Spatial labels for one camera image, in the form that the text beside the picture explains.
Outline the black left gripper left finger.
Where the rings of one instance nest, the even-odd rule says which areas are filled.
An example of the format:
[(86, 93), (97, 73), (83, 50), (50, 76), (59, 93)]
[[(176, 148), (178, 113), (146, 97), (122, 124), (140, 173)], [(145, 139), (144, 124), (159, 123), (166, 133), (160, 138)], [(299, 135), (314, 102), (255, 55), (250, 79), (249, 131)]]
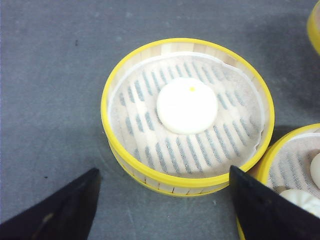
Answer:
[(2, 240), (86, 240), (96, 215), (101, 186), (92, 168), (43, 201), (0, 225)]

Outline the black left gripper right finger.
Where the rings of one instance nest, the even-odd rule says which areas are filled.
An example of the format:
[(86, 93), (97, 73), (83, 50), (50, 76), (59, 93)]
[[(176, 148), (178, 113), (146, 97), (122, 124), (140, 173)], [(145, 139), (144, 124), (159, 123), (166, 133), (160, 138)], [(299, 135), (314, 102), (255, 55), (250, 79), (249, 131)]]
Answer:
[(240, 168), (229, 169), (231, 199), (247, 240), (318, 240), (320, 219)]

